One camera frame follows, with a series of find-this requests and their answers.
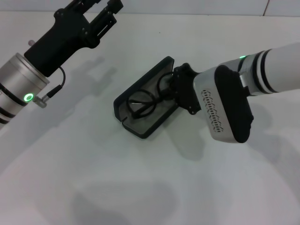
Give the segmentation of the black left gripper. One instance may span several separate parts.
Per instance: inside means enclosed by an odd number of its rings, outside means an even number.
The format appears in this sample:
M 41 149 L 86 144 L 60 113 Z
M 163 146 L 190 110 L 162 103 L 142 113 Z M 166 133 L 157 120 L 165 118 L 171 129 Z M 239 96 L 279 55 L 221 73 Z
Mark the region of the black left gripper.
M 28 51 L 25 58 L 45 77 L 50 77 L 81 48 L 96 48 L 100 39 L 117 22 L 123 4 L 109 0 L 105 8 L 88 22 L 84 15 L 101 0 L 73 0 L 54 13 L 55 23 Z

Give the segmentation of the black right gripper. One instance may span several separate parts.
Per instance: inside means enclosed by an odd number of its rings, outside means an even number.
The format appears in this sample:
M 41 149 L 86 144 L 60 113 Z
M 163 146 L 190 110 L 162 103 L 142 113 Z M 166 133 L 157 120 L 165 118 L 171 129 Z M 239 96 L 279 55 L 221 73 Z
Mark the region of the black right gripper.
M 173 74 L 164 74 L 161 80 L 161 95 L 174 96 L 177 105 L 195 115 L 201 110 L 194 90 L 194 79 L 200 73 L 194 71 L 188 63 L 176 67 Z

